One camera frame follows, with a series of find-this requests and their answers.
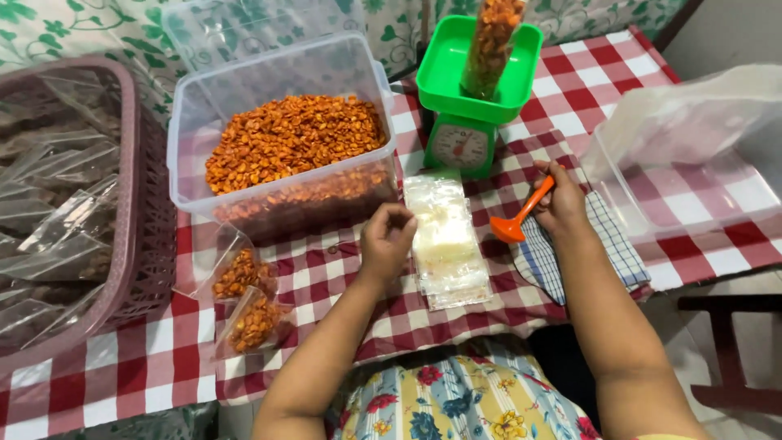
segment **table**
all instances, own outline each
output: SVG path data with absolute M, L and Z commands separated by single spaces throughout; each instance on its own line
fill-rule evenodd
M 634 27 L 545 48 L 541 59 L 533 97 L 520 118 L 500 129 L 505 143 L 556 128 L 573 151 L 581 153 L 589 133 L 610 114 L 623 92 L 678 81 Z M 410 83 L 395 87 L 400 92 L 393 110 L 397 166 L 401 173 L 415 172 L 423 161 L 425 139 L 416 111 L 419 104 Z M 213 251 L 194 249 L 193 244 L 214 225 L 185 213 L 180 213 L 178 225 L 178 276 L 197 276 L 199 262 L 210 261 Z M 262 250 L 280 268 L 281 294 L 295 300 L 302 323 L 269 359 L 236 358 L 215 366 L 210 361 L 214 309 L 174 295 L 165 311 L 145 323 L 96 335 L 70 353 L 0 378 L 0 440 L 34 440 L 187 403 L 220 399 L 234 405 L 260 397 L 283 359 L 355 276 L 360 227 L 343 223 L 323 236 L 301 236 Z M 639 252 L 654 288 L 664 290 L 782 261 L 780 228 L 782 222 L 736 225 L 708 237 L 649 243 Z M 506 276 L 515 282 L 517 275 L 509 268 L 493 272 L 493 281 Z M 403 277 L 392 299 L 378 310 L 357 354 L 360 362 L 456 343 L 482 332 L 523 336 L 547 319 L 564 318 L 564 309 L 536 288 L 512 285 L 506 286 L 508 291 L 523 294 L 500 295 L 510 303 L 428 313 L 409 281 Z

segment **green floral wallpaper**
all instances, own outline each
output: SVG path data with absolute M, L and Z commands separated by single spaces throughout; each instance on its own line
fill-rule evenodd
M 125 64 L 140 84 L 142 100 L 159 121 L 166 123 L 177 80 L 194 65 L 193 54 L 180 54 L 163 31 L 162 8 L 182 0 L 0 0 L 0 73 L 90 52 Z M 204 5 L 226 4 L 242 26 L 251 26 L 253 13 L 274 2 L 294 0 L 209 0 Z M 414 47 L 421 39 L 421 0 L 304 0 L 333 2 L 344 14 L 363 13 L 373 55 L 393 74 L 414 62 Z M 530 0 L 526 21 L 540 27 L 548 45 L 618 31 L 628 23 L 639 25 L 650 38 L 663 28 L 686 0 Z M 237 5 L 255 6 L 249 13 Z M 479 0 L 431 0 L 429 32 L 450 14 L 474 15 Z M 172 21 L 173 37 L 187 40 L 192 30 Z M 208 23 L 225 29 L 225 23 Z M 274 44 L 245 48 L 251 53 L 292 44 L 305 36 L 293 24 Z M 230 31 L 225 33 L 231 49 Z M 221 53 L 228 60 L 237 54 Z

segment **orange spoon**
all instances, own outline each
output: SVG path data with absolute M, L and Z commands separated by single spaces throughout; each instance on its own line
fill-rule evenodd
M 491 232 L 494 233 L 498 239 L 508 244 L 521 243 L 526 240 L 527 237 L 525 237 L 522 232 L 522 222 L 524 222 L 527 215 L 532 212 L 535 205 L 540 202 L 540 199 L 542 199 L 553 187 L 554 178 L 549 175 L 543 180 L 543 185 L 535 190 L 533 195 L 527 200 L 527 203 L 524 204 L 524 207 L 522 207 L 522 210 L 519 211 L 514 218 L 511 218 L 510 220 L 499 217 L 490 218 L 489 226 L 491 226 Z

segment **clear plastic container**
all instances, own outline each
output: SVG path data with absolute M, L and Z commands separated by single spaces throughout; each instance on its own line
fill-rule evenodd
M 579 158 L 632 243 L 698 235 L 782 213 L 782 150 L 746 139 L 699 164 L 613 157 L 598 125 Z
M 388 142 L 381 148 L 277 181 L 215 196 L 206 160 L 234 114 L 287 95 L 372 102 Z M 382 64 L 357 31 L 343 31 L 184 76 L 174 94 L 167 150 L 170 194 L 183 211 L 230 221 L 251 239 L 372 213 L 397 200 L 393 96 Z

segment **wooden chair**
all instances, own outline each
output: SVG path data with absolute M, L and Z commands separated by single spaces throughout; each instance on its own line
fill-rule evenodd
M 719 372 L 723 378 L 723 384 L 719 386 L 691 385 L 695 399 L 712 408 L 782 416 L 781 390 L 747 387 L 732 317 L 734 312 L 782 313 L 782 294 L 681 297 L 678 306 L 679 310 L 709 313 Z

